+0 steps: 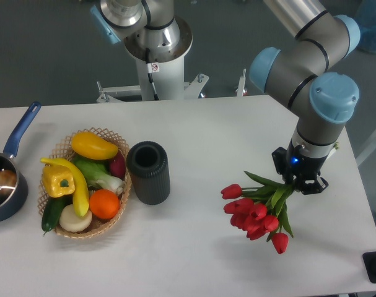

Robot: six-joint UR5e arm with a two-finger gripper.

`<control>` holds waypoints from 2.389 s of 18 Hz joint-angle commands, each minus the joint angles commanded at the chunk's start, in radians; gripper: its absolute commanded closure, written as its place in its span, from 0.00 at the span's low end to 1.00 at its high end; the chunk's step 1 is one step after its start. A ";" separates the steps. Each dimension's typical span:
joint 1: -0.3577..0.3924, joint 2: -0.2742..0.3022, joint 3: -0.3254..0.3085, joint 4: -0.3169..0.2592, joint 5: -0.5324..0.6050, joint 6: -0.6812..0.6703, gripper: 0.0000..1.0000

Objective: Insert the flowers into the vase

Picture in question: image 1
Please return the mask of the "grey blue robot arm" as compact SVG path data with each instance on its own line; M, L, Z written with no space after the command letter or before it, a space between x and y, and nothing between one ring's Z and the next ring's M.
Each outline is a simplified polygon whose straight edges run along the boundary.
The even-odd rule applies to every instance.
M320 170L359 99L355 81L330 68L356 48L360 30L352 18L332 16L318 1L266 4L297 45L288 53L263 49L243 76L298 117L288 148L274 151L274 164L297 191L318 194L328 185ZM192 33L172 1L101 1L91 14L135 59L144 101L199 96L207 77L184 80Z

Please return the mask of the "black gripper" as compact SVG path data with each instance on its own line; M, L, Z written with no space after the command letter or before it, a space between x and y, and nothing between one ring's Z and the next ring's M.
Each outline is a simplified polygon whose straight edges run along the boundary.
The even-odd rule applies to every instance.
M277 174L286 183L292 183L297 178L295 190L303 195L319 194L328 187L328 182L318 176L326 157L312 158L302 154L301 145L289 144L287 150L278 147L271 153Z

